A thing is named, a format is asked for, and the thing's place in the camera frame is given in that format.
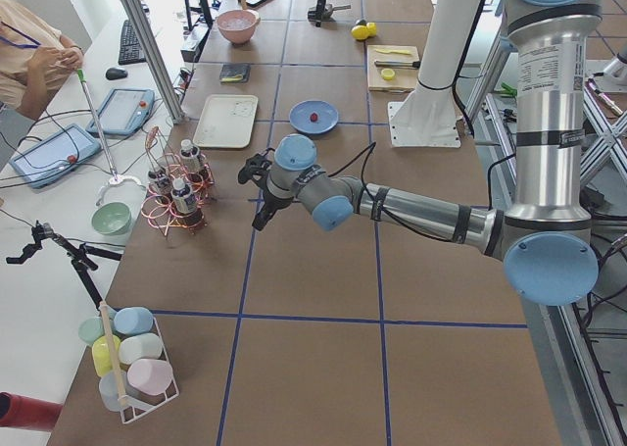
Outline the black computer mouse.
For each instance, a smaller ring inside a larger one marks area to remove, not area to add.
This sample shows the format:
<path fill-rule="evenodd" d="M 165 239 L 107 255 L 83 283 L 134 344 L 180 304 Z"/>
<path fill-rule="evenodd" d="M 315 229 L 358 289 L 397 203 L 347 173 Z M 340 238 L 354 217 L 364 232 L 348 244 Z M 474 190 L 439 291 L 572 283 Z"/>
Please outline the black computer mouse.
<path fill-rule="evenodd" d="M 122 67 L 111 67 L 105 72 L 105 78 L 107 80 L 118 80 L 128 77 L 128 72 Z"/>

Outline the yellow plastic knife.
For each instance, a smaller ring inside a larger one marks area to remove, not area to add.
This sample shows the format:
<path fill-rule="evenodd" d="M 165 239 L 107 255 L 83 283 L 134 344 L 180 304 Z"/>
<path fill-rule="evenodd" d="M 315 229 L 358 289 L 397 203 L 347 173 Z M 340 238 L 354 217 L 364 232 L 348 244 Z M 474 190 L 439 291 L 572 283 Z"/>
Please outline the yellow plastic knife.
<path fill-rule="evenodd" d="M 396 54 L 396 55 L 404 55 L 404 56 L 412 56 L 412 51 L 408 49 L 385 49 L 385 48 L 375 48 L 374 52 L 381 54 Z"/>

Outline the blue round plate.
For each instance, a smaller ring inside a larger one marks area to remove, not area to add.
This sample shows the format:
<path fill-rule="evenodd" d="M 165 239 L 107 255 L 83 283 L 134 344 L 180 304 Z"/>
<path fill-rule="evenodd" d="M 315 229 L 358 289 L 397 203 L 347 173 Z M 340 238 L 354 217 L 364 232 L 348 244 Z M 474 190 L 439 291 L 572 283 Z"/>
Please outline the blue round plate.
<path fill-rule="evenodd" d="M 339 112 L 322 100 L 307 100 L 295 105 L 289 113 L 289 122 L 300 133 L 322 135 L 339 123 Z"/>

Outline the wooden cutting board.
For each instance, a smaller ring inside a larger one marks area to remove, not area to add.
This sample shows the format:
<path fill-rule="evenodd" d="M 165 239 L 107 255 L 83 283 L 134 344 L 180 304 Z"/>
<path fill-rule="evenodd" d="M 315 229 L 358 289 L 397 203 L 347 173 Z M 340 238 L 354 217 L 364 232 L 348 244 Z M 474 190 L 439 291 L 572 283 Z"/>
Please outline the wooden cutting board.
<path fill-rule="evenodd" d="M 375 48 L 385 49 L 408 49 L 412 51 L 412 56 L 381 54 L 374 52 Z M 380 61 L 420 61 L 418 50 L 415 46 L 404 45 L 368 45 L 366 50 L 366 66 L 367 66 L 367 87 L 370 91 L 386 91 L 386 92 L 411 92 L 417 84 L 418 69 L 393 69 L 396 77 L 393 80 L 386 81 L 381 77 L 381 70 L 374 66 L 376 60 Z"/>

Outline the half lemon slice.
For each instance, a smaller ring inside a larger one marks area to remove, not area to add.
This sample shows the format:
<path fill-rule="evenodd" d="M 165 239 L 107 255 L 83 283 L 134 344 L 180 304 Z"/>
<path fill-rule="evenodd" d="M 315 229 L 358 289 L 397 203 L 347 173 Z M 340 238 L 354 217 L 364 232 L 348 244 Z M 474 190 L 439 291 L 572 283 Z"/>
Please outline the half lemon slice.
<path fill-rule="evenodd" d="M 393 80 L 396 77 L 395 71 L 393 69 L 390 69 L 390 68 L 382 69 L 380 74 L 381 74 L 381 77 L 384 80 L 386 80 L 386 81 Z"/>

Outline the black keyboard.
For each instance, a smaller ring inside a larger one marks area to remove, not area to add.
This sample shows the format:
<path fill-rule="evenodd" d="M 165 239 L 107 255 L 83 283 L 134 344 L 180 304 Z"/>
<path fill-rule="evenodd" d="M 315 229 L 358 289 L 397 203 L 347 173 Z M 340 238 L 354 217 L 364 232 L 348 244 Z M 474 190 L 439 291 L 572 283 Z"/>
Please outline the black keyboard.
<path fill-rule="evenodd" d="M 118 63 L 121 66 L 143 63 L 146 61 L 139 38 L 130 20 L 121 25 Z"/>

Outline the pink bowl with ice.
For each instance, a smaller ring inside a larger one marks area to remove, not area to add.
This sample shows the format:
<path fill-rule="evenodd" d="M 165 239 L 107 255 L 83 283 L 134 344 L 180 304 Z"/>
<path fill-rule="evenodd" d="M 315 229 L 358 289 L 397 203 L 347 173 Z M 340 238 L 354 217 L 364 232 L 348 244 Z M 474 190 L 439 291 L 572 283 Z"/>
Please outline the pink bowl with ice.
<path fill-rule="evenodd" d="M 261 22 L 261 16 L 253 10 L 230 10 L 216 19 L 219 33 L 235 45 L 247 43 Z"/>

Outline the dark drink bottle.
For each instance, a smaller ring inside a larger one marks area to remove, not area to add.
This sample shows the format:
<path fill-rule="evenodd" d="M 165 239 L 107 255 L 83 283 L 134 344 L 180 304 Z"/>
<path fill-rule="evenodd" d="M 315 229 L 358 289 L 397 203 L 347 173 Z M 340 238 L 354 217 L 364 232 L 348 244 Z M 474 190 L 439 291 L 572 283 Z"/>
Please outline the dark drink bottle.
<path fill-rule="evenodd" d="M 148 171 L 151 189 L 161 196 L 171 195 L 171 181 L 163 167 L 152 168 Z"/>
<path fill-rule="evenodd" d="M 198 210 L 197 198 L 185 178 L 176 177 L 172 181 L 171 196 L 180 216 L 187 218 Z"/>
<path fill-rule="evenodd" d="M 181 162 L 190 173 L 199 173 L 202 169 L 200 149 L 190 140 L 180 142 Z"/>

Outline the yellow lemon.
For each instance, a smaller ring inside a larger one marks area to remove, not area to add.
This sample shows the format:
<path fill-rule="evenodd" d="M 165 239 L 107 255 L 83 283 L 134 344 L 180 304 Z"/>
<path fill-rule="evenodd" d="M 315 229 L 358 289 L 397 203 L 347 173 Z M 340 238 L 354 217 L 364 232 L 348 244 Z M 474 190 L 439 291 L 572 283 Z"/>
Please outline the yellow lemon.
<path fill-rule="evenodd" d="M 356 41 L 365 41 L 370 37 L 370 31 L 367 25 L 354 25 L 351 35 Z"/>
<path fill-rule="evenodd" d="M 374 22 L 368 22 L 366 24 L 366 28 L 368 31 L 368 36 L 373 37 L 377 35 L 377 24 Z"/>

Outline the cream bear tray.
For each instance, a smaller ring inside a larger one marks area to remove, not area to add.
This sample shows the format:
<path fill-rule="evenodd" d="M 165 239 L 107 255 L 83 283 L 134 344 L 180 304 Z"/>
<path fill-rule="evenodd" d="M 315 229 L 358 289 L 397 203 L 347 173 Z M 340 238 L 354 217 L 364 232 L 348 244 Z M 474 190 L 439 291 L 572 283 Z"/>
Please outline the cream bear tray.
<path fill-rule="evenodd" d="M 259 99 L 213 94 L 204 105 L 192 142 L 201 148 L 243 149 L 251 141 Z"/>

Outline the metal scoop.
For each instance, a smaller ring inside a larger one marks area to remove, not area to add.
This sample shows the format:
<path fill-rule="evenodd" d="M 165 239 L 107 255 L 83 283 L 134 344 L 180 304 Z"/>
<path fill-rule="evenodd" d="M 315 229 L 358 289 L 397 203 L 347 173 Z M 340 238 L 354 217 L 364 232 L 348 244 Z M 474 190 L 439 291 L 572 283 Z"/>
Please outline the metal scoop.
<path fill-rule="evenodd" d="M 351 5 L 333 5 L 333 4 L 326 4 L 325 8 L 322 12 L 322 20 L 323 21 L 328 21 L 332 18 L 332 15 L 335 12 L 338 11 L 344 11 L 344 10 L 350 10 L 352 8 Z M 315 17 L 315 10 L 316 7 L 310 7 L 308 9 L 308 20 L 309 21 L 315 21 L 316 17 Z"/>

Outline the green bowl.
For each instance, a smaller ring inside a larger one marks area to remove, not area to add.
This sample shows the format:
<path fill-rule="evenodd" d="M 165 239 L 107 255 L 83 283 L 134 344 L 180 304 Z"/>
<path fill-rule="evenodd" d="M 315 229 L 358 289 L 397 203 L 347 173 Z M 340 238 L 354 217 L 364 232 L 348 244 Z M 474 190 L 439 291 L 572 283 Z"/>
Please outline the green bowl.
<path fill-rule="evenodd" d="M 92 227 L 102 235 L 121 235 L 129 230 L 132 215 L 122 202 L 111 202 L 100 206 L 92 216 Z"/>

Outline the person in beige shirt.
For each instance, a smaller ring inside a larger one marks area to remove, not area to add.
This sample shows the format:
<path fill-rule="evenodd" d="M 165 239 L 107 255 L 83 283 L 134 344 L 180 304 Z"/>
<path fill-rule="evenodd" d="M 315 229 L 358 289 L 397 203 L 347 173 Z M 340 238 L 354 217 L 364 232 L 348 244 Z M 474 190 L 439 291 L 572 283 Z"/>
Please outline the person in beige shirt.
<path fill-rule="evenodd" d="M 72 39 L 14 0 L 1 0 L 1 102 L 31 120 L 82 68 Z"/>

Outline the blue teach pendant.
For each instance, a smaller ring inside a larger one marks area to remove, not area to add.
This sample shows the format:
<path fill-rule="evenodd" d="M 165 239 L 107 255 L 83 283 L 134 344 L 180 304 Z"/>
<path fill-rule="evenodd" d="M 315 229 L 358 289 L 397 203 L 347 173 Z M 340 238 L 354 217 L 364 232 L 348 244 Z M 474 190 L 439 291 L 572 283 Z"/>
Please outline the blue teach pendant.
<path fill-rule="evenodd" d="M 18 153 L 9 164 L 25 183 L 37 189 L 71 172 L 101 150 L 101 144 L 77 124 L 58 132 Z"/>
<path fill-rule="evenodd" d="M 148 120 L 155 99 L 155 92 L 152 89 L 112 89 L 97 110 L 104 134 L 112 136 L 133 134 Z"/>

